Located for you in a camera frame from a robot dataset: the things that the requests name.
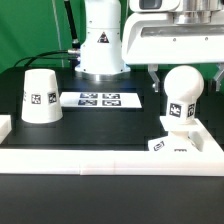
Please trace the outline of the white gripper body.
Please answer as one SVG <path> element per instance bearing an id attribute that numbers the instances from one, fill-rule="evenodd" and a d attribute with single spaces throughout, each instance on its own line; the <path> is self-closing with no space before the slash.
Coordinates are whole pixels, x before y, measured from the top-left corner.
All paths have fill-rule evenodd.
<path id="1" fill-rule="evenodd" d="M 224 0 L 129 0 L 128 64 L 224 63 Z"/>

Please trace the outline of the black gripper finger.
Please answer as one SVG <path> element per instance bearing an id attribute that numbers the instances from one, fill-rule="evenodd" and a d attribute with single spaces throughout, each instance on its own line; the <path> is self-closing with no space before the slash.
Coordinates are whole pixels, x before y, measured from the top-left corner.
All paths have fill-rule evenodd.
<path id="1" fill-rule="evenodd" d="M 212 78 L 212 86 L 216 92 L 221 89 L 221 82 L 224 79 L 224 63 L 217 65 L 218 71 L 215 76 Z"/>
<path id="2" fill-rule="evenodd" d="M 154 88 L 155 92 L 160 91 L 160 79 L 157 76 L 157 71 L 158 71 L 158 65 L 157 64 L 149 64 L 148 65 L 148 73 L 153 80 L 152 87 Z"/>

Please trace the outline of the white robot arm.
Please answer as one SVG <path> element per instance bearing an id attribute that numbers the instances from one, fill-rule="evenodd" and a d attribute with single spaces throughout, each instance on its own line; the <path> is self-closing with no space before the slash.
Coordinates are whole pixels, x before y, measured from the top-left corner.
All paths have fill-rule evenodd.
<path id="1" fill-rule="evenodd" d="M 84 0 L 86 40 L 77 70 L 110 79 L 131 65 L 156 71 L 167 64 L 216 64 L 216 88 L 224 80 L 224 0 L 127 0 L 132 14 L 120 24 L 119 0 Z"/>

